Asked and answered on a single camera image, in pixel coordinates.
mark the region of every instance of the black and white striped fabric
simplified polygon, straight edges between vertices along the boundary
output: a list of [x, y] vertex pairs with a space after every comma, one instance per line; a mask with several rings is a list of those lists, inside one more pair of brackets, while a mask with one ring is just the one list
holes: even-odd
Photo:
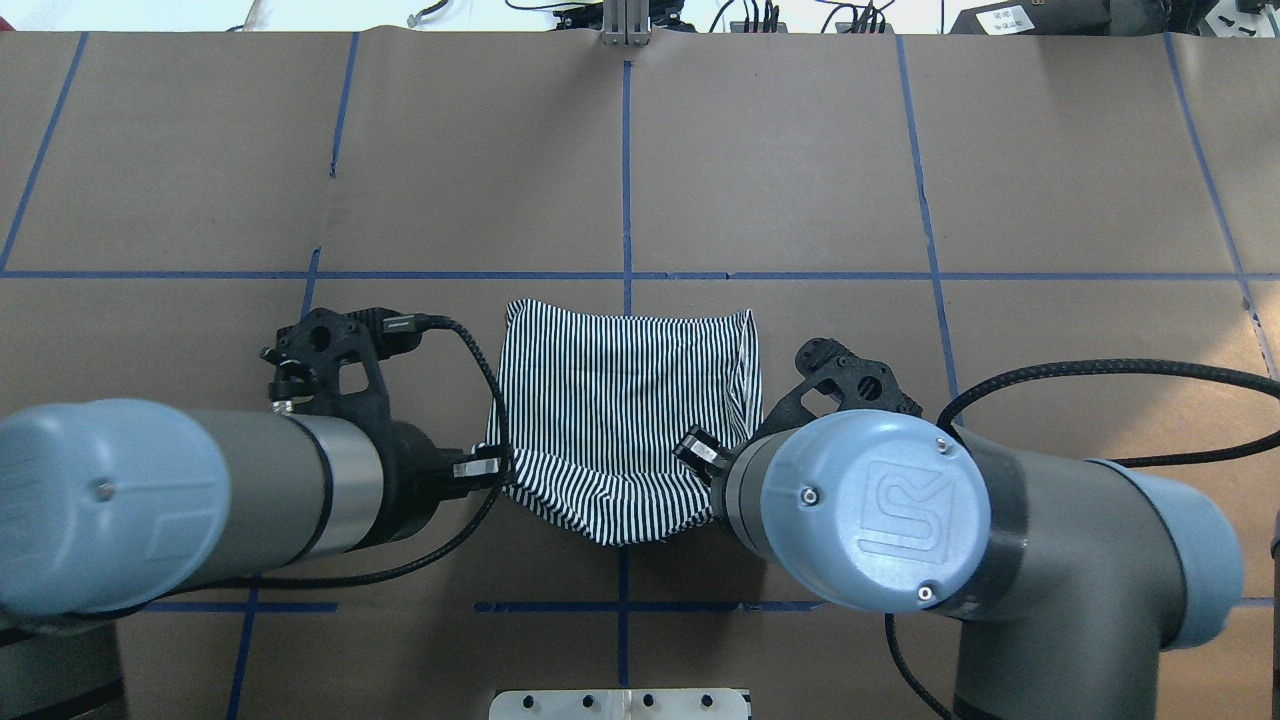
[[508, 495], [600, 544], [708, 523], [707, 487], [672, 447], [691, 424], [730, 447], [760, 424], [750, 310], [618, 318], [520, 300], [507, 309], [499, 378], [516, 452]]

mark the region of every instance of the white label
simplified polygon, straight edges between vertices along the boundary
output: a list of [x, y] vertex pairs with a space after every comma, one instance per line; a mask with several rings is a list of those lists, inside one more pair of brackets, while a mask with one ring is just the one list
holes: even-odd
[[987, 31], [987, 35], [1014, 35], [1036, 29], [1036, 24], [1027, 17], [1027, 10], [1021, 5], [987, 10], [974, 17], [982, 23], [982, 29]]

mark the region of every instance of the folded cloth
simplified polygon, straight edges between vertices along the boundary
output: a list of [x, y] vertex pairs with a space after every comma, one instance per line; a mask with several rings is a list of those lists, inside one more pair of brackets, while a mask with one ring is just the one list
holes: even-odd
[[[707, 486], [671, 450], [698, 424], [726, 447], [760, 424], [750, 310], [724, 318], [507, 307], [499, 379], [516, 480], [507, 493], [600, 544], [658, 541], [712, 519]], [[489, 441], [497, 442], [489, 423]]]

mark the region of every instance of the blue joint cap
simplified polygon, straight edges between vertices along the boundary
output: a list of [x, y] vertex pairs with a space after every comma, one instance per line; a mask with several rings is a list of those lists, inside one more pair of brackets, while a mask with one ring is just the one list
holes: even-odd
[[760, 497], [764, 532], [791, 575], [836, 605], [927, 610], [978, 568], [991, 500], [969, 452], [932, 423], [833, 413], [778, 448]]
[[1174, 541], [1187, 583], [1187, 610], [1178, 637], [1165, 650], [1197, 647], [1226, 628], [1244, 594], [1244, 555], [1226, 515], [1190, 486], [1091, 460], [1124, 475], [1144, 496]]
[[0, 607], [109, 612], [173, 589], [230, 506], [209, 433], [142, 400], [41, 405], [0, 423]]

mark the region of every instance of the cloth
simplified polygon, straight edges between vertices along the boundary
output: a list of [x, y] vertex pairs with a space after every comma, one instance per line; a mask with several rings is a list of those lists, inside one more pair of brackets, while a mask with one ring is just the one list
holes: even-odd
[[516, 459], [507, 493], [600, 544], [708, 523], [708, 488], [671, 450], [691, 424], [726, 447], [760, 424], [750, 310], [620, 318], [518, 300], [507, 309], [499, 379]]

